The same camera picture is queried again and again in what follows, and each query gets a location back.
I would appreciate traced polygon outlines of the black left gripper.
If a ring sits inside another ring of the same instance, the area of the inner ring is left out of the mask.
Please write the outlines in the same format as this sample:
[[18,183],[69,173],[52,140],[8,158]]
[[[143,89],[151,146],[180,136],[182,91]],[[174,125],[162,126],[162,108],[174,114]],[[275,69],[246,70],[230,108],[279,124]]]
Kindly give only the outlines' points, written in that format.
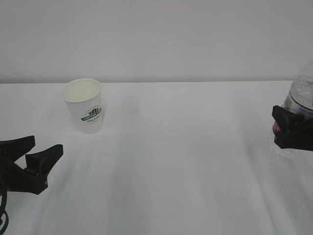
[[[63,156],[63,145],[27,154],[34,146],[34,136],[0,142],[0,181],[6,191],[39,195],[47,189],[46,176]],[[26,168],[22,169],[14,162],[24,155]]]

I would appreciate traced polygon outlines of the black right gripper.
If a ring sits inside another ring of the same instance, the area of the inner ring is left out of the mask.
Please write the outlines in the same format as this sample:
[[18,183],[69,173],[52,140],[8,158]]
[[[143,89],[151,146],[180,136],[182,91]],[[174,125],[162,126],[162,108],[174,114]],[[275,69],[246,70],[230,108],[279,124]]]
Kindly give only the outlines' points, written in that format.
[[313,150],[313,119],[290,112],[278,105],[272,108],[275,142],[282,149]]

